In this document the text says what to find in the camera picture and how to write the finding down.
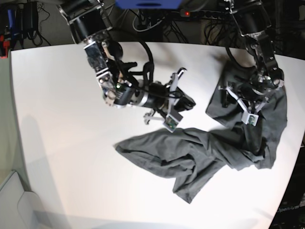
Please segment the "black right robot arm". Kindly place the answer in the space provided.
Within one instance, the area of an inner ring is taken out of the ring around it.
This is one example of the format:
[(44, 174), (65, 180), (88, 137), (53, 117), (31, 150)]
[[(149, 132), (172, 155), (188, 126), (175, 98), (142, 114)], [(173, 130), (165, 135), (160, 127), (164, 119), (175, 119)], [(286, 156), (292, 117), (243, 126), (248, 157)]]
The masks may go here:
[(178, 86), (185, 68), (171, 75), (168, 83), (154, 81), (153, 55), (144, 41), (139, 41), (148, 55), (142, 71), (133, 72), (136, 62), (123, 62), (122, 46), (110, 32), (112, 26), (101, 0), (67, 0), (58, 10), (66, 20), (76, 44), (83, 43), (84, 51), (108, 106), (124, 108), (137, 106), (149, 108), (144, 115), (145, 124), (160, 120), (163, 126), (174, 132), (182, 121), (181, 112), (194, 108), (195, 101)]

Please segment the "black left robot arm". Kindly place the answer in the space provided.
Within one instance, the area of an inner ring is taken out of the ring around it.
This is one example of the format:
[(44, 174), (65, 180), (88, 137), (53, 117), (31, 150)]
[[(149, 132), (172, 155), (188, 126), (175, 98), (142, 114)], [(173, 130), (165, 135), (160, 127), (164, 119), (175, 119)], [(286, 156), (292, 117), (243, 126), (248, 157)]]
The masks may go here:
[(244, 38), (246, 50), (255, 60), (253, 67), (243, 67), (226, 46), (233, 66), (247, 77), (235, 76), (234, 81), (223, 78), (218, 89), (223, 107), (238, 103), (243, 114), (241, 121), (255, 126), (259, 112), (272, 95), (284, 85), (284, 73), (275, 59), (273, 42), (266, 30), (271, 27), (269, 16), (260, 0), (230, 0), (228, 10), (240, 35)]

